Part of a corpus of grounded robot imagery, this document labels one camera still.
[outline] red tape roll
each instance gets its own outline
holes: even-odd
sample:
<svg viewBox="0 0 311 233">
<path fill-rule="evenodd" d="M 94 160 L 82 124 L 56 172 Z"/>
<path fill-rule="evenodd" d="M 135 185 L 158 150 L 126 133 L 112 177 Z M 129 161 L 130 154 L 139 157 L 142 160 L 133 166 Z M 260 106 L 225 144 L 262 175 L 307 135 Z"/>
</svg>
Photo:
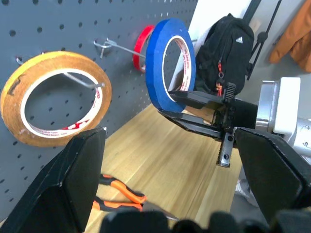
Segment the red tape roll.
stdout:
<svg viewBox="0 0 311 233">
<path fill-rule="evenodd" d="M 141 34 L 139 35 L 139 37 L 136 41 L 135 47 L 134 47 L 135 52 L 141 53 L 141 50 L 146 43 L 146 40 L 151 35 L 154 28 L 155 27 L 153 25 L 148 25 L 147 27 L 144 28 L 144 30 L 142 30 Z M 136 69 L 145 73 L 145 65 L 143 65 L 143 66 L 140 65 L 140 56 L 135 55 L 135 54 L 133 55 L 133 64 L 134 64 L 134 67 Z"/>
</svg>

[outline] gray pegboard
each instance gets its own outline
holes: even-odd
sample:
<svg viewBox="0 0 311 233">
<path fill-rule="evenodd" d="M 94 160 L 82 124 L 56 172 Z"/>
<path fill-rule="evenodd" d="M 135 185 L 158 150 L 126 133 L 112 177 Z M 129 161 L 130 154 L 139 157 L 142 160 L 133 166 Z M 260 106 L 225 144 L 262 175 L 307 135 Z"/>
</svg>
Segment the gray pegboard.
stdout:
<svg viewBox="0 0 311 233">
<path fill-rule="evenodd" d="M 106 49 L 104 58 L 93 45 L 108 37 L 134 48 L 142 29 L 177 17 L 189 27 L 197 0 L 1 0 L 0 91 L 18 68 L 45 51 L 66 50 L 93 59 L 112 84 L 112 102 L 101 125 L 109 135 L 150 104 L 145 77 L 132 65 L 132 55 Z M 179 48 L 172 44 L 165 58 L 166 83 L 172 78 Z M 92 105 L 93 90 L 58 75 L 30 96 L 26 117 L 43 129 L 59 129 L 83 117 Z M 38 172 L 63 147 L 38 148 L 17 141 L 0 119 L 0 220 L 6 218 Z"/>
</svg>

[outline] black backpack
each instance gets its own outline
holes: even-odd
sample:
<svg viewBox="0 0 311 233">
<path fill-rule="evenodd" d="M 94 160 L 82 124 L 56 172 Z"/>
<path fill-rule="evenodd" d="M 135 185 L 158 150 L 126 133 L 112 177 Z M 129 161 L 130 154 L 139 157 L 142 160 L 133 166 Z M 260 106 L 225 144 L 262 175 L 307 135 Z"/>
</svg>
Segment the black backpack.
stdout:
<svg viewBox="0 0 311 233">
<path fill-rule="evenodd" d="M 235 95 L 240 93 L 253 44 L 254 33 L 245 20 L 231 14 L 221 18 L 211 27 L 196 56 L 195 89 L 215 94 L 216 84 L 223 90 L 228 83 L 233 83 Z"/>
</svg>

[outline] wooden tabletop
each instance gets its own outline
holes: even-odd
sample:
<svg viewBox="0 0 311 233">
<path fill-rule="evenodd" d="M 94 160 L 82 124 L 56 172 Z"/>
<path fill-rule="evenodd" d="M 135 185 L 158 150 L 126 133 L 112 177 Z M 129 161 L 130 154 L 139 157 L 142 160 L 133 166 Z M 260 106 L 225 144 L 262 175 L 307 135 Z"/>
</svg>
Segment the wooden tabletop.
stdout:
<svg viewBox="0 0 311 233">
<path fill-rule="evenodd" d="M 219 146 L 211 138 L 174 125 L 150 105 L 107 139 L 102 173 L 144 193 L 176 217 L 206 227 L 212 212 L 230 210 L 242 165 L 234 150 L 230 168 L 217 166 Z M 104 185 L 97 195 L 126 200 Z M 105 214 L 92 210 L 86 233 L 98 233 Z"/>
</svg>

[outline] masking tape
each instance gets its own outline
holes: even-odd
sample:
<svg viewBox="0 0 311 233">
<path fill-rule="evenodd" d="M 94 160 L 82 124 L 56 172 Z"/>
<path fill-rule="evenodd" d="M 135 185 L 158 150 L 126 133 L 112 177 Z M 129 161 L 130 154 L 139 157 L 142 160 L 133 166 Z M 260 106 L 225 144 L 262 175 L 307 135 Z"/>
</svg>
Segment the masking tape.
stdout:
<svg viewBox="0 0 311 233">
<path fill-rule="evenodd" d="M 142 48 L 146 45 L 146 42 L 148 38 L 150 37 L 154 28 L 155 27 L 153 25 L 148 25 L 147 27 L 144 28 L 144 30 L 142 30 L 134 47 L 135 52 L 141 53 Z M 145 73 L 146 65 L 145 64 L 141 65 L 140 56 L 136 54 L 133 55 L 133 64 L 136 69 L 140 70 L 142 73 Z"/>
<path fill-rule="evenodd" d="M 159 22 L 152 32 L 146 52 L 146 85 L 152 104 L 166 111 L 181 112 L 184 104 L 175 102 L 164 82 L 164 58 L 168 45 L 175 41 L 184 61 L 184 74 L 179 90 L 192 91 L 195 83 L 195 54 L 183 22 L 176 18 Z"/>
<path fill-rule="evenodd" d="M 27 99 L 40 83 L 61 73 L 78 73 L 95 84 L 104 83 L 104 87 L 95 88 L 94 103 L 78 122 L 59 130 L 39 129 L 26 120 Z M 48 52 L 28 60 L 10 76 L 1 93 L 1 116 L 9 131 L 23 143 L 38 147 L 62 146 L 79 132 L 95 128 L 110 100 L 109 78 L 95 62 L 73 52 Z"/>
</svg>

